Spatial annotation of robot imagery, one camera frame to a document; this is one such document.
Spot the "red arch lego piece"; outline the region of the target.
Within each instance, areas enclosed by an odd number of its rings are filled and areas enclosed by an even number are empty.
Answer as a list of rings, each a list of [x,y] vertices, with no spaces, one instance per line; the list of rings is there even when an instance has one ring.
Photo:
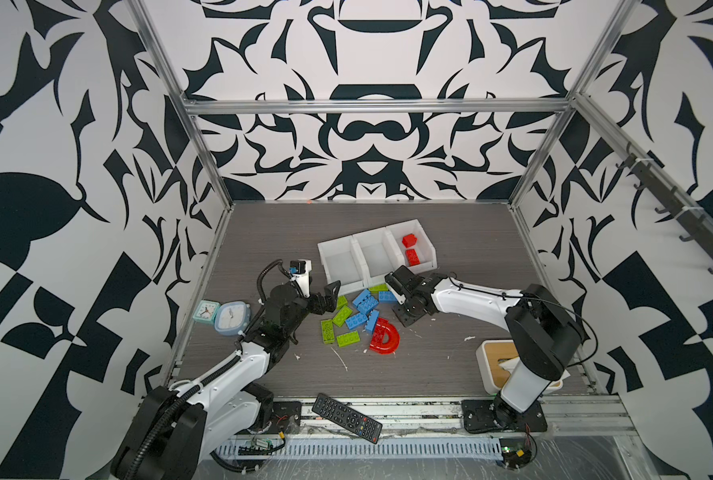
[[[396,326],[384,318],[379,318],[373,330],[369,349],[382,355],[396,352],[401,342],[401,336]]]

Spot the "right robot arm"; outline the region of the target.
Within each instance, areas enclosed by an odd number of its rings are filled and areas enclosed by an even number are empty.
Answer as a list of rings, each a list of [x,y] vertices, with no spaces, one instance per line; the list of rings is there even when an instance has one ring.
[[[526,413],[560,381],[579,348],[591,339],[584,319],[540,284],[497,289],[450,275],[422,276],[406,266],[387,274],[385,283],[398,299],[393,310],[406,327],[440,313],[479,320],[508,333],[518,361],[495,396],[495,409],[513,417]]]

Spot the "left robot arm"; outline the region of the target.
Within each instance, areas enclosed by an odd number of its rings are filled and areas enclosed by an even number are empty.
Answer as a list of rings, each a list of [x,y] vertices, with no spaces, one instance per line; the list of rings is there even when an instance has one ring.
[[[276,286],[236,349],[206,374],[177,388],[150,392],[110,466],[116,479],[190,479],[228,438],[270,423],[274,395],[260,386],[288,351],[294,332],[310,315],[332,313],[340,282],[306,293],[290,280]]]

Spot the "blue lego brick large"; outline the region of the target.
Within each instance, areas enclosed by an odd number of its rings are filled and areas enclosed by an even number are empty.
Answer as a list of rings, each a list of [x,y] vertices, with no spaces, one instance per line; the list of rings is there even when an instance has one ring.
[[[379,300],[372,294],[372,292],[370,292],[370,290],[366,289],[354,298],[352,304],[356,306],[358,312],[368,314],[379,305]]]

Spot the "blue lego brick slim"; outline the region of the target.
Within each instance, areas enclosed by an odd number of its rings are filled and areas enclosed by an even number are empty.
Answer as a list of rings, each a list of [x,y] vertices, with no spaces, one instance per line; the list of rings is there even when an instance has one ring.
[[[380,312],[374,309],[368,313],[367,318],[368,321],[366,323],[366,332],[373,333],[380,318]]]

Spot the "red lego brick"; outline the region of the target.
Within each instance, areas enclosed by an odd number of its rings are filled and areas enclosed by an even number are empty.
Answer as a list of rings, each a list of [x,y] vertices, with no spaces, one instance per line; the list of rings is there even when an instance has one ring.
[[[402,244],[408,249],[413,248],[417,243],[418,238],[416,238],[415,234],[406,235],[402,239]]]
[[[417,266],[417,265],[421,264],[420,257],[418,256],[418,253],[414,249],[406,250],[406,258],[407,258],[408,264],[410,266]]]

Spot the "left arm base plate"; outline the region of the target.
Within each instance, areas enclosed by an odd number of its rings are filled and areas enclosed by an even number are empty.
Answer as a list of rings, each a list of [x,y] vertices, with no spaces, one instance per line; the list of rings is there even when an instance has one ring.
[[[276,435],[296,434],[300,431],[302,421],[302,402],[282,401],[274,402],[270,410],[270,418],[262,430],[262,434]]]

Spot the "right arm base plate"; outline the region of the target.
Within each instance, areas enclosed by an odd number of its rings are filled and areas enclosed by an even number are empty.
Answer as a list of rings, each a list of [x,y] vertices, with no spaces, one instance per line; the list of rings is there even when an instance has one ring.
[[[461,406],[464,430],[470,434],[544,433],[549,429],[546,415],[538,401],[522,413],[498,397],[492,400],[463,400]]]

